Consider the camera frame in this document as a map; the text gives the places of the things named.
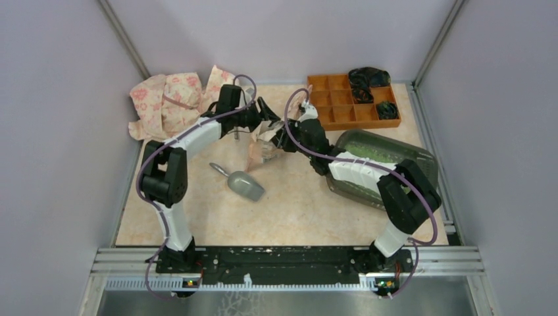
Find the grey metal scoop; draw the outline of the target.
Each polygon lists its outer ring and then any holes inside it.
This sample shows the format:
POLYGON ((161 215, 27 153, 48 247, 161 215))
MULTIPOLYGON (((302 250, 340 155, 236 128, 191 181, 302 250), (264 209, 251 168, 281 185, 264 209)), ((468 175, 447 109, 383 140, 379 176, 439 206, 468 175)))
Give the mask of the grey metal scoop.
POLYGON ((243 171, 228 172, 216 163, 209 163, 209 166, 227 178, 227 186, 235 194, 257 202, 265 194, 265 189, 248 173, 243 171))

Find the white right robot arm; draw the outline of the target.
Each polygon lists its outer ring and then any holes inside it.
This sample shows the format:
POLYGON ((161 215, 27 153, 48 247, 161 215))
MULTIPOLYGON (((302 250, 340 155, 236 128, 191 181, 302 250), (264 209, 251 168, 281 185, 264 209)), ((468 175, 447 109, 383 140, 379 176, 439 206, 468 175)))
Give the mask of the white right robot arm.
POLYGON ((395 253, 427 220, 432 222, 433 233, 424 245, 434 243, 438 236, 434 212, 442 204, 441 197, 413 160, 381 163, 340 149, 330 144, 316 118, 303 122, 287 119, 276 126, 272 141, 277 148, 304 154, 321 176, 331 176, 380 196, 388 223, 372 243, 375 250, 370 254, 370 262, 376 270, 388 271, 397 260, 395 253))

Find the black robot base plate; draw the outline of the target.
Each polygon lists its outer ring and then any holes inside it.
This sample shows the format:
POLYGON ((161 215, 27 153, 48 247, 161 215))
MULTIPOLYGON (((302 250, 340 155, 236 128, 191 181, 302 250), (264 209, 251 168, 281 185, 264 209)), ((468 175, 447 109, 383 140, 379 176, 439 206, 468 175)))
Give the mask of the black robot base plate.
POLYGON ((409 250, 384 257, 372 246, 208 246, 164 248, 147 259, 159 274, 185 274, 184 288, 350 290, 395 294, 416 264, 409 250))

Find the orange cat litter bag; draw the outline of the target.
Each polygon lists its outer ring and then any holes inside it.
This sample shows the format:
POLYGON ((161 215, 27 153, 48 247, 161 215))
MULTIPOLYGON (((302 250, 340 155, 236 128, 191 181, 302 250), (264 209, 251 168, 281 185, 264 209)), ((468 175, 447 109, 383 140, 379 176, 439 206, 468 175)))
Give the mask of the orange cat litter bag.
POLYGON ((265 163, 279 158, 283 151, 278 149, 272 142, 276 132, 284 125, 284 108, 281 106, 279 110, 272 110, 282 119, 280 122, 263 122, 250 133, 247 148, 247 162, 244 171, 255 171, 265 163))

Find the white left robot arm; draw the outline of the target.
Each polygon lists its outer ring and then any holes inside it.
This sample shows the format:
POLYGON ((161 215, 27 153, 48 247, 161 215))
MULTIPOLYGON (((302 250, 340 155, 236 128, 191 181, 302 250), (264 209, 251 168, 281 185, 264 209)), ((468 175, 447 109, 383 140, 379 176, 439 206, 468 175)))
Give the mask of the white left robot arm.
POLYGON ((188 189, 188 161, 235 128, 252 132, 262 122, 279 120, 262 98, 248 101, 239 86, 227 84, 191 127, 163 142, 147 143, 136 191, 158 214, 163 231, 163 244, 156 254, 160 261, 171 261, 183 273, 197 264, 194 237, 182 209, 188 189))

